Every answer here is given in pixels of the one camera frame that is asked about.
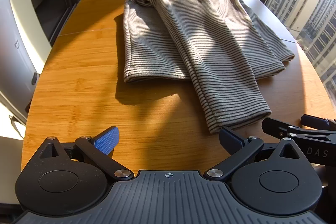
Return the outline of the grey striped knit garment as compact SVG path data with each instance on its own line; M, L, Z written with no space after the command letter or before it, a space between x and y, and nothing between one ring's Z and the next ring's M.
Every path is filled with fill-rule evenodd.
M126 0L125 82L189 80L211 133L271 114L257 81L294 53L242 0Z

